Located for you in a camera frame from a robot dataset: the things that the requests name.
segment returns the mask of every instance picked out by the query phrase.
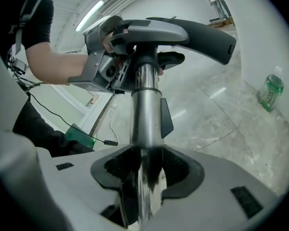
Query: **black cable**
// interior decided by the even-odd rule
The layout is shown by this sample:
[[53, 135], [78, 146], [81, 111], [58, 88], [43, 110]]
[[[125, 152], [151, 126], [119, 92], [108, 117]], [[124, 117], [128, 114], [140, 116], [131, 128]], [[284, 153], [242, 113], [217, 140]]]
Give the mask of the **black cable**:
[[107, 141], [107, 140], [103, 141], [103, 140], [100, 140], [100, 139], [98, 139], [98, 138], [92, 137], [91, 135], [89, 135], [89, 134], [81, 131], [80, 129], [78, 129], [78, 128], [76, 128], [76, 127], [73, 127], [72, 125], [68, 124], [60, 115], [58, 115], [58, 114], [50, 111], [50, 110], [49, 110], [48, 108], [46, 108], [43, 104], [41, 104], [32, 93], [30, 93], [30, 95], [35, 99], [35, 101], [36, 101], [40, 106], [42, 106], [43, 108], [45, 108], [45, 109], [46, 109], [48, 112], [50, 112], [51, 114], [53, 114], [53, 115], [58, 116], [59, 118], [61, 118], [61, 120], [63, 120], [63, 122], [64, 122], [65, 124], [67, 124], [68, 126], [70, 126], [71, 128], [74, 128], [74, 129], [78, 130], [79, 132], [81, 132], [81, 133], [89, 136], [90, 138], [93, 138], [93, 139], [96, 139], [97, 141], [103, 142], [104, 144], [113, 145], [113, 146], [117, 146], [117, 145], [118, 145], [118, 143], [115, 142], [115, 141]]

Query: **black t-shirt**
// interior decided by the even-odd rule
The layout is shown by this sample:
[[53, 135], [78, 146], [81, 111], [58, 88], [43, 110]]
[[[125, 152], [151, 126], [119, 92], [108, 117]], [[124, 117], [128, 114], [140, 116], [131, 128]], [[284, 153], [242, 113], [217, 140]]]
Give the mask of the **black t-shirt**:
[[[5, 60], [15, 36], [20, 20], [20, 11], [25, 0], [2, 0], [0, 3], [0, 55]], [[50, 42], [50, 28], [53, 21], [53, 1], [41, 0], [34, 15], [22, 30], [22, 44], [25, 49]]]

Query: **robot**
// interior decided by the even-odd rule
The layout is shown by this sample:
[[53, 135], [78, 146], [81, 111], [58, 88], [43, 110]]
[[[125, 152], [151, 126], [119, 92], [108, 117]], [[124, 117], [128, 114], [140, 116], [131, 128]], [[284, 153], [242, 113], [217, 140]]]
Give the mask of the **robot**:
[[[111, 52], [102, 39], [110, 38]], [[0, 179], [42, 230], [242, 230], [270, 208], [275, 194], [238, 165], [200, 152], [171, 147], [167, 101], [158, 71], [179, 67], [184, 55], [159, 45], [184, 47], [228, 64], [235, 38], [206, 25], [178, 19], [122, 20], [109, 16], [85, 32], [89, 58], [69, 82], [91, 91], [131, 92], [130, 144], [87, 154], [51, 158], [26, 138], [6, 132], [26, 98], [0, 69], [0, 84], [14, 87], [17, 102], [0, 116]], [[123, 68], [116, 58], [124, 56]], [[0, 109], [6, 101], [0, 99]], [[161, 188], [161, 170], [167, 188]]]

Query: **silver metal shaft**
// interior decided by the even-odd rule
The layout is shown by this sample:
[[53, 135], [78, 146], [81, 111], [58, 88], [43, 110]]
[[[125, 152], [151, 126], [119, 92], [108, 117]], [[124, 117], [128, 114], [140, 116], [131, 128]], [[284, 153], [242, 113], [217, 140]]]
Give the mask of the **silver metal shaft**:
[[147, 223], [161, 204], [162, 166], [161, 93], [147, 88], [158, 88], [158, 73], [150, 64], [144, 64], [136, 73], [136, 89], [132, 94], [133, 119], [131, 145], [140, 150], [138, 171], [139, 225]]

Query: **ceiling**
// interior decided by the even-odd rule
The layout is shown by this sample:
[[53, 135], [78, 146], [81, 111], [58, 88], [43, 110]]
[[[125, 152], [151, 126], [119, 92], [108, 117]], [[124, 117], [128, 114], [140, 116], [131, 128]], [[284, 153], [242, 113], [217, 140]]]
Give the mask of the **ceiling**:
[[[53, 0], [51, 44], [58, 52], [85, 51], [84, 38], [75, 28], [99, 0]], [[104, 6], [85, 24], [84, 29], [106, 15], [120, 14], [137, 0], [103, 0]]]

